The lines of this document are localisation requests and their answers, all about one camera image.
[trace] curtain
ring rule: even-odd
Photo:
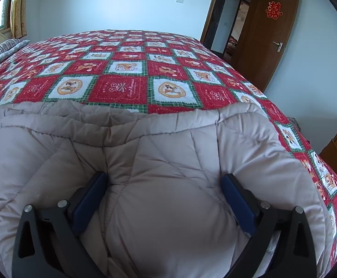
[[[26,0],[12,0],[10,8],[10,30],[12,38],[23,38],[26,29]]]

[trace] silver door handle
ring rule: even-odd
[[[273,43],[276,44],[276,45],[278,45],[277,52],[280,52],[280,50],[282,49],[283,43],[282,42],[280,42],[280,43],[273,42]]]

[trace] white wall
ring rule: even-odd
[[[337,11],[300,0],[286,50],[265,94],[320,152],[337,133]]]
[[[221,13],[220,22],[217,27],[211,50],[223,53],[234,18],[237,14],[238,5],[239,0],[225,0],[223,12]]]
[[[27,20],[31,25],[28,38],[38,41],[88,30],[143,29],[200,39],[210,3],[211,0],[184,0],[184,3],[176,0],[27,0]]]

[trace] blue gripper pad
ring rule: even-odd
[[[92,179],[94,180],[90,181],[83,189],[87,191],[85,191],[77,207],[72,212],[71,230],[74,235],[79,235],[86,230],[95,210],[99,207],[107,191],[108,176],[106,173],[97,172]]]
[[[250,204],[253,207],[255,206],[255,201],[253,201],[253,198],[249,197],[251,193],[247,193],[248,191],[240,185],[240,183],[232,174],[223,176],[221,179],[221,190],[223,191],[228,204],[233,210],[242,230],[253,236],[257,229],[256,217],[258,214],[255,214],[257,211],[255,209],[253,210],[246,201],[246,199],[252,200]]]

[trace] silver screw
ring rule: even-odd
[[[25,208],[23,209],[23,211],[25,211],[26,213],[30,212],[31,210],[32,210],[31,205],[26,205]]]
[[[57,206],[58,206],[59,208],[64,208],[65,206],[67,206],[67,204],[68,204],[67,200],[60,200],[60,201],[58,202]]]
[[[303,208],[302,207],[300,207],[300,206],[296,206],[296,212],[298,213],[298,214],[302,214],[302,213],[304,213],[304,210],[303,210]]]
[[[269,209],[271,206],[268,202],[266,202],[265,200],[263,200],[260,204],[261,208],[263,209]]]

